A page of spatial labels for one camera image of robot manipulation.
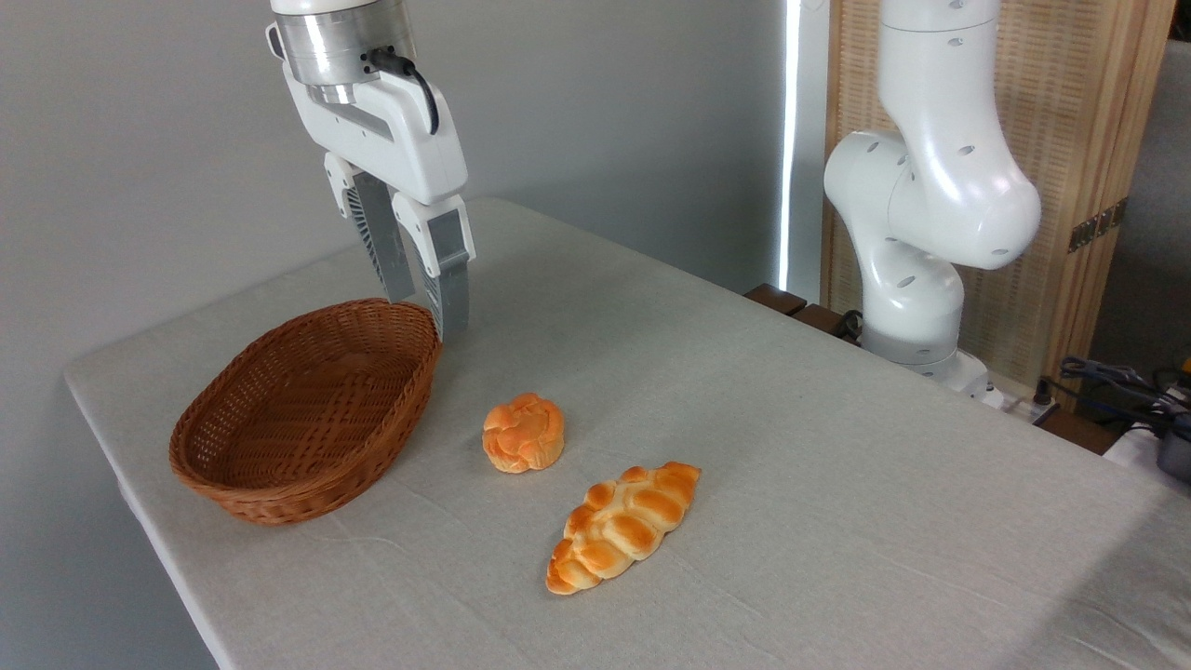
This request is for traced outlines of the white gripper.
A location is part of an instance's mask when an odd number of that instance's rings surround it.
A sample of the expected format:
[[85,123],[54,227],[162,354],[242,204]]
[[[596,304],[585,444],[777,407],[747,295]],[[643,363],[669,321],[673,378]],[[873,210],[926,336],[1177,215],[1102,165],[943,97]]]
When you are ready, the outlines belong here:
[[[470,221],[459,195],[468,180],[450,109],[434,87],[438,126],[414,79],[373,68],[353,84],[350,104],[326,104],[282,76],[303,126],[325,154],[324,170],[341,215],[355,226],[389,302],[414,293],[398,223],[420,255],[422,284],[441,342],[468,327],[468,263],[475,256]],[[400,194],[392,202],[387,184]]]

